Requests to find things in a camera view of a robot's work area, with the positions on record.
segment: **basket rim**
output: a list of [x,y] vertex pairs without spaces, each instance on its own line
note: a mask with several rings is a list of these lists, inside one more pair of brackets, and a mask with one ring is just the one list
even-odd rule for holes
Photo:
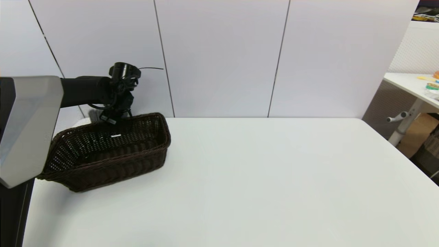
[[[156,153],[160,153],[163,150],[166,150],[170,145],[171,145],[171,136],[170,136],[170,132],[169,132],[169,128],[168,128],[168,124],[166,122],[165,117],[161,114],[161,113],[148,113],[148,114],[142,114],[142,115],[137,115],[137,116],[133,116],[132,118],[130,118],[129,120],[136,120],[136,119],[142,119],[142,118],[147,118],[147,117],[151,117],[151,116],[158,116],[160,121],[162,122],[162,129],[165,132],[165,141],[164,143],[149,149],[149,150],[144,150],[144,151],[137,151],[135,153],[130,153],[130,154],[125,154],[122,156],[117,156],[117,157],[112,157],[112,158],[107,158],[107,159],[103,159],[103,160],[99,160],[99,161],[94,161],[91,163],[86,163],[80,166],[76,166],[76,167],[72,167],[69,169],[65,169],[62,171],[51,171],[51,172],[44,172],[44,168],[47,165],[47,162],[51,159],[51,157],[54,155],[54,150],[56,149],[57,145],[51,145],[49,152],[47,154],[47,158],[46,158],[46,163],[44,165],[43,170],[41,171],[41,173],[37,176],[37,178],[40,179],[44,179],[45,176],[49,176],[52,174],[58,174],[58,173],[62,173],[62,172],[72,172],[75,170],[79,170],[79,169],[84,169],[87,167],[93,167],[96,166],[97,164],[101,165],[102,163],[105,162],[117,162],[118,160],[123,160],[126,159],[127,157],[130,156],[139,156],[139,155],[151,155],[151,154],[156,154]],[[76,131],[80,131],[81,129],[85,129],[85,128],[89,128],[91,126],[95,126],[95,125],[99,125],[99,124],[103,124],[102,122],[97,122],[97,123],[89,123],[89,124],[85,124],[85,125],[81,125],[81,126],[77,126],[77,127],[73,127],[73,128],[69,128],[67,130],[61,131],[59,132],[52,140],[53,143],[57,143],[59,141],[59,139],[62,138],[62,136],[65,135],[66,132],[71,132],[72,130],[76,130]]]

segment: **black robotic arm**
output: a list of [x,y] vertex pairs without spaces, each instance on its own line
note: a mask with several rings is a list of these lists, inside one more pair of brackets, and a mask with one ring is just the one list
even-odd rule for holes
[[110,124],[131,116],[140,70],[117,62],[109,74],[0,78],[0,247],[22,246],[34,179],[43,170],[59,108],[88,104],[103,110],[100,118]]

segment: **desk leg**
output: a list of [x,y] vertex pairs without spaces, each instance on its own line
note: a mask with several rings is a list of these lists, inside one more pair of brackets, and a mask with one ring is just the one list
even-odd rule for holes
[[406,134],[407,129],[410,127],[412,122],[416,119],[419,112],[421,111],[421,107],[424,104],[420,98],[417,98],[414,104],[412,105],[409,116],[404,118],[401,124],[396,128],[395,132],[393,132],[392,136],[389,138],[389,142],[396,147],[401,139]]

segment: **table surface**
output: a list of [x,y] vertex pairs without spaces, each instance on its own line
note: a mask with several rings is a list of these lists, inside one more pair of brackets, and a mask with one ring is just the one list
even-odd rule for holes
[[431,81],[420,80],[418,76],[433,78],[432,75],[426,74],[404,74],[404,73],[386,73],[384,80],[401,88],[402,90],[422,99],[424,102],[439,108],[439,101],[429,98],[424,94],[425,86]]
[[36,181],[24,246],[437,246],[439,188],[361,120],[167,121],[157,171]]

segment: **brown woven basket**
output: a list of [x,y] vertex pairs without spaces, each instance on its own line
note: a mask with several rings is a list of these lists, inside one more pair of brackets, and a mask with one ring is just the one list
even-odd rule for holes
[[53,139],[39,179],[89,190],[154,171],[163,166],[171,144],[160,113],[92,123],[60,132]]

